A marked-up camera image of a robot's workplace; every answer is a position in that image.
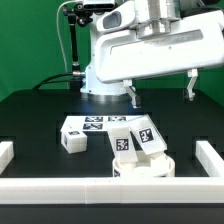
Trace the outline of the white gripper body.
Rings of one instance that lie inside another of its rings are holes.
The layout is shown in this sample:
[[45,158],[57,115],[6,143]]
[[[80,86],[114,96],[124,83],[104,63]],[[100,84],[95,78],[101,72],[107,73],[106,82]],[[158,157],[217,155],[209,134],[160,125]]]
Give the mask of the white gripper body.
[[220,10],[185,17],[169,34],[137,37],[131,29],[106,31],[95,45],[95,69],[103,83],[141,79],[224,64],[224,13]]

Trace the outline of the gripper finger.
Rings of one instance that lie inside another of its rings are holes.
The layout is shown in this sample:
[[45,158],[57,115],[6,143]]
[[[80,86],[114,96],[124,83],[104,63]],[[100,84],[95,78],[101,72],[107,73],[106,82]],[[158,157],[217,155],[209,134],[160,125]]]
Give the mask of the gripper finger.
[[195,97],[195,93],[193,92],[194,85],[198,78],[198,70],[197,69],[191,69],[187,71],[187,76],[189,78],[189,83],[187,85],[187,88],[185,90],[185,97],[192,101]]
[[137,95],[132,81],[131,80],[124,80],[123,85],[124,85],[124,88],[125,88],[126,92],[131,97],[132,106],[134,108],[140,108],[141,107],[141,98]]

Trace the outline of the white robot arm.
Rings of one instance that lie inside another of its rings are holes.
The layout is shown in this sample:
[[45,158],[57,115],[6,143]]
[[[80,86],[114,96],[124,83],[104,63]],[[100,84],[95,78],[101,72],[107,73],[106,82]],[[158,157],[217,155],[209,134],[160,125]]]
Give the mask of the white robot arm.
[[87,98],[141,105],[132,81],[185,72],[194,97],[198,71],[224,64],[220,0],[84,0],[92,12],[91,61],[81,89]]

